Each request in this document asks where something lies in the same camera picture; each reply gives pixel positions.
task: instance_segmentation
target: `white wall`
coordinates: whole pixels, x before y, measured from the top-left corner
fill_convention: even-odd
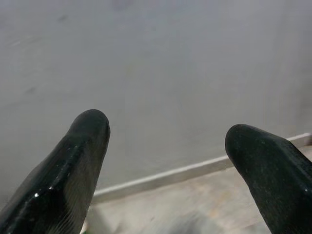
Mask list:
[[[224,154],[247,123],[312,129],[310,0],[2,0],[0,201],[97,108],[98,187]]]

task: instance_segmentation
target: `floor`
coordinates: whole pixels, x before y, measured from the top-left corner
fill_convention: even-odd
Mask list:
[[[235,168],[98,204],[88,221],[92,234],[270,233]]]

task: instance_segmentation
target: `gray wall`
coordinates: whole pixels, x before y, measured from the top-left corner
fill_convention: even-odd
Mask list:
[[[98,188],[224,154],[247,123],[312,129],[310,0],[2,0],[0,201],[97,108]]]

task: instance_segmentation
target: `baseboard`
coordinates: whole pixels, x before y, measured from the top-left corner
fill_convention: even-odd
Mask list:
[[[311,143],[311,139],[312,135],[310,133],[304,133],[288,138],[287,140],[289,140],[297,148],[301,148],[309,145]],[[182,182],[198,176],[203,176],[213,172],[225,170],[232,166],[233,164],[229,160],[228,156],[222,156],[201,163],[192,164],[186,167],[181,167],[164,173],[159,173],[157,175],[152,175],[124,184],[97,190],[94,193],[92,204],[107,202],[110,200],[141,193],[143,191]]]

